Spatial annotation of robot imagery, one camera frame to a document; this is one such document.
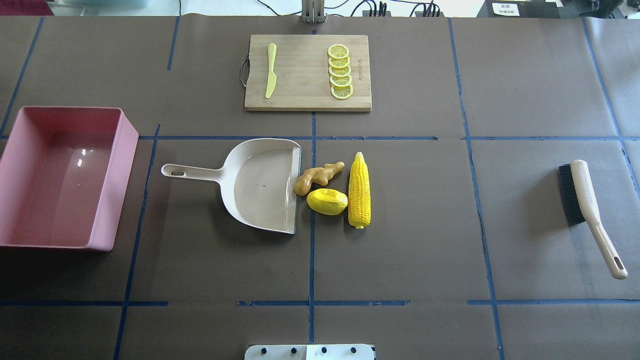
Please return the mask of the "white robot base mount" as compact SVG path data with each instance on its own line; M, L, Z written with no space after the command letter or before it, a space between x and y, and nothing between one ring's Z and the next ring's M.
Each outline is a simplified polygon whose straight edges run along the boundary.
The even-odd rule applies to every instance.
M256 344L249 346L245 360L375 360L375 347L346 344Z

